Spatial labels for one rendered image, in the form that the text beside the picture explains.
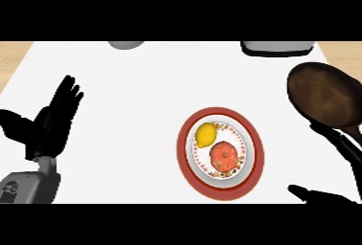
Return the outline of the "grey and black appliance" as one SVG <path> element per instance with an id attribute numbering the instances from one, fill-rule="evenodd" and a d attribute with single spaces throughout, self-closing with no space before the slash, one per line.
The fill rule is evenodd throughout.
<path id="1" fill-rule="evenodd" d="M 248 56 L 305 56 L 313 49 L 313 41 L 242 41 L 240 46 Z"/>

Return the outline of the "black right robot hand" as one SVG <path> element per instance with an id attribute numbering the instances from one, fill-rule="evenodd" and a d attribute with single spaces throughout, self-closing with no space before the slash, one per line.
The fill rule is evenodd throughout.
<path id="1" fill-rule="evenodd" d="M 357 188 L 358 197 L 362 200 L 362 150 L 357 149 L 347 137 L 336 132 L 329 126 L 318 122 L 310 124 L 311 130 L 324 137 L 327 142 L 333 145 L 344 159 L 350 163 L 354 183 Z M 327 193 L 317 190 L 307 190 L 305 188 L 289 185 L 287 191 L 298 197 L 298 199 L 308 205 L 355 205 L 355 202 L 348 200 L 338 194 Z"/>

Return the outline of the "yellow lemon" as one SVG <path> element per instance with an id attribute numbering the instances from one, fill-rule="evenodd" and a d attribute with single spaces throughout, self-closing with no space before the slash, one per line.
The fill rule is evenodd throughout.
<path id="1" fill-rule="evenodd" d="M 194 132 L 194 141 L 199 148 L 209 146 L 215 139 L 215 127 L 214 124 L 205 122 L 199 125 Z"/>

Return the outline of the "white patterned plate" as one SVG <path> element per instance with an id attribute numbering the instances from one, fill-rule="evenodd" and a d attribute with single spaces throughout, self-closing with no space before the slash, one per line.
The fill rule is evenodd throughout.
<path id="1" fill-rule="evenodd" d="M 185 134 L 185 160 L 190 170 L 211 187 L 236 187 L 253 165 L 253 146 L 246 128 L 227 116 L 199 119 Z"/>

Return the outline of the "grey round object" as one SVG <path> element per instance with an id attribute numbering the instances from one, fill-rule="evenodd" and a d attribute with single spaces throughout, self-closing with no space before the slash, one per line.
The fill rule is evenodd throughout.
<path id="1" fill-rule="evenodd" d="M 110 41 L 109 44 L 118 50 L 131 50 L 143 44 L 143 41 Z"/>

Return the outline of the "dark brown pan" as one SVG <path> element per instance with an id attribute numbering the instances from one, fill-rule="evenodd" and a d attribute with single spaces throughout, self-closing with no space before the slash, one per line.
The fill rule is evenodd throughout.
<path id="1" fill-rule="evenodd" d="M 362 146 L 362 83 L 333 66 L 304 62 L 287 73 L 286 95 L 302 117 L 342 130 Z"/>

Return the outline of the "red round placemat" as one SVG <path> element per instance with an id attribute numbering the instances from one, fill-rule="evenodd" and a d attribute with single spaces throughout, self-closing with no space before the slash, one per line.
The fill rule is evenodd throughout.
<path id="1" fill-rule="evenodd" d="M 262 144 L 246 118 L 222 107 L 194 112 L 180 128 L 177 158 L 200 194 L 221 201 L 245 196 L 264 167 Z"/>

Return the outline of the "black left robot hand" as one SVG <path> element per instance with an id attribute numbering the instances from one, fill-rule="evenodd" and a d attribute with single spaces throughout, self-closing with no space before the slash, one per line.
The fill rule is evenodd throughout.
<path id="1" fill-rule="evenodd" d="M 66 76 L 48 106 L 41 109 L 33 120 L 27 120 L 10 110 L 0 109 L 0 127 L 5 137 L 24 145 L 27 161 L 42 156 L 54 158 L 61 153 L 81 99 L 82 92 L 75 78 Z"/>

